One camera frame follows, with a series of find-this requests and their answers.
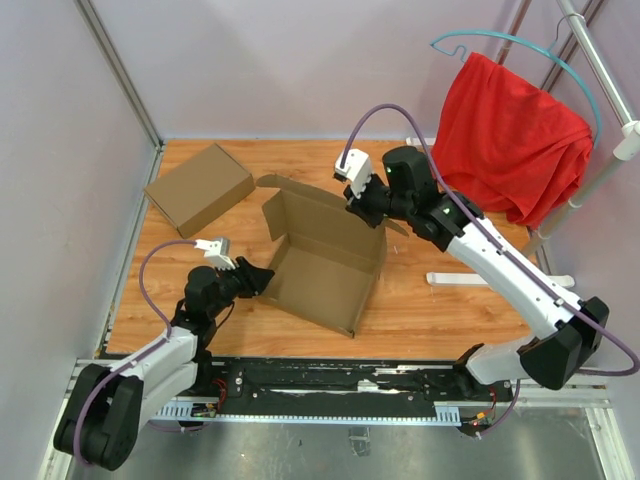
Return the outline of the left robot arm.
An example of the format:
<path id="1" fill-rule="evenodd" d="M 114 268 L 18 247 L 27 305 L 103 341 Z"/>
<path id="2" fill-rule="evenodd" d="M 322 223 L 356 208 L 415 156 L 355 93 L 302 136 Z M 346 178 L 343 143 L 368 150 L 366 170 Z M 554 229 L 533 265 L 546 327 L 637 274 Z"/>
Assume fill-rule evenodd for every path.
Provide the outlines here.
<path id="1" fill-rule="evenodd" d="M 218 316 L 239 298 L 263 294 L 275 273 L 239 257 L 234 268 L 192 269 L 166 333 L 110 365 L 84 367 L 53 437 L 55 450 L 109 471 L 131 454 L 139 432 L 173 397 L 214 383 L 207 348 Z"/>

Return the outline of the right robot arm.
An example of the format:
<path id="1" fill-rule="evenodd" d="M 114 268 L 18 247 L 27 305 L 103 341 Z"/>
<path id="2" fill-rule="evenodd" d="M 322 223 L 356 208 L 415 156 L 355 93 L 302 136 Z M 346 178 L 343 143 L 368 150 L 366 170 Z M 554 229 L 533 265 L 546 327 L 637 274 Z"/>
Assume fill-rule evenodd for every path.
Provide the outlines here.
<path id="1" fill-rule="evenodd" d="M 600 333 L 578 316 L 604 326 L 606 304 L 566 290 L 509 243 L 491 243 L 486 236 L 497 232 L 492 222 L 464 195 L 439 190 L 422 151 L 394 148 L 384 154 L 383 166 L 386 176 L 380 178 L 367 153 L 352 149 L 338 157 L 334 176 L 346 185 L 347 211 L 372 228 L 386 219 L 405 222 L 419 238 L 473 269 L 530 329 L 518 340 L 467 350 L 454 364 L 455 392 L 474 400 L 489 385 L 515 379 L 561 389 L 601 342 Z"/>

